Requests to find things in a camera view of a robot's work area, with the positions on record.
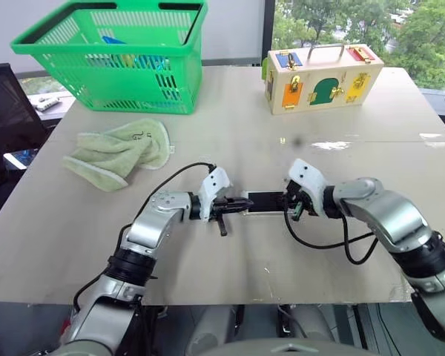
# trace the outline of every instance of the green towel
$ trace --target green towel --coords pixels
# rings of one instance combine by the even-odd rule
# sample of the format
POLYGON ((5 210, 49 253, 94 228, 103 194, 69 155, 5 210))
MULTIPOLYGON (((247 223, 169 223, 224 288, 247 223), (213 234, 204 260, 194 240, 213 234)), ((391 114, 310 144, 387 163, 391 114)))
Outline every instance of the green towel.
POLYGON ((77 147, 63 158, 63 165, 103 191, 126 187, 125 178, 136 165, 158 169, 170 156, 168 132, 153 119, 104 133, 80 133, 77 147))

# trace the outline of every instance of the blue panel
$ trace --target blue panel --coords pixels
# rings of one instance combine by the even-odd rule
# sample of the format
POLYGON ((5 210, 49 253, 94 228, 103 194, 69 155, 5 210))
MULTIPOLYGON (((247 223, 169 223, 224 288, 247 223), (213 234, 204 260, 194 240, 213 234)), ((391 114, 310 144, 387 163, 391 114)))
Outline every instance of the blue panel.
MULTIPOLYGON (((302 66, 302 62, 298 59, 298 56, 295 52, 291 52, 292 56, 294 57, 295 65, 302 66)), ((282 68, 289 66, 289 55, 288 54, 276 54, 275 55, 279 61, 279 64, 282 68)))

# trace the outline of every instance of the black chair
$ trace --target black chair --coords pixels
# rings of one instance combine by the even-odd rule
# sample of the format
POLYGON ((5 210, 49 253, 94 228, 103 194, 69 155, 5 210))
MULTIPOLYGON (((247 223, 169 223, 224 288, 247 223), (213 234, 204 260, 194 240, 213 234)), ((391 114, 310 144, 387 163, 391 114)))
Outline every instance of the black chair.
POLYGON ((0 64, 0 208, 23 174, 23 171, 8 171, 3 155, 40 148, 47 136, 10 65, 0 64))

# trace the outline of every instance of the metal handle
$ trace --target metal handle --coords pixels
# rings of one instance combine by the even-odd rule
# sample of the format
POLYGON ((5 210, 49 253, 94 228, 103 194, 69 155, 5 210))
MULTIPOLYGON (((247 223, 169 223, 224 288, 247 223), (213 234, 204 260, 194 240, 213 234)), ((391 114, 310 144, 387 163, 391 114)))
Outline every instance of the metal handle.
POLYGON ((307 61, 310 60, 310 57, 312 56, 312 52, 315 48, 332 48, 332 47, 341 47, 340 50, 340 55, 338 56, 337 60, 341 58, 341 56, 343 55, 343 51, 344 51, 344 44, 342 43, 334 43, 334 44, 315 44, 313 46, 310 47, 310 51, 309 51, 309 56, 306 59, 307 61))

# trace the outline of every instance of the green plastic basket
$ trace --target green plastic basket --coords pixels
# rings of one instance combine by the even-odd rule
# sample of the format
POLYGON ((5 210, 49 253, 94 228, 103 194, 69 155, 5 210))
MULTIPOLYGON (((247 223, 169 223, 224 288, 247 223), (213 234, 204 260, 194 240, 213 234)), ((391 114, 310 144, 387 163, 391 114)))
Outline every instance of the green plastic basket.
POLYGON ((207 10, 204 0, 69 1, 11 47, 92 110, 191 113, 207 10))

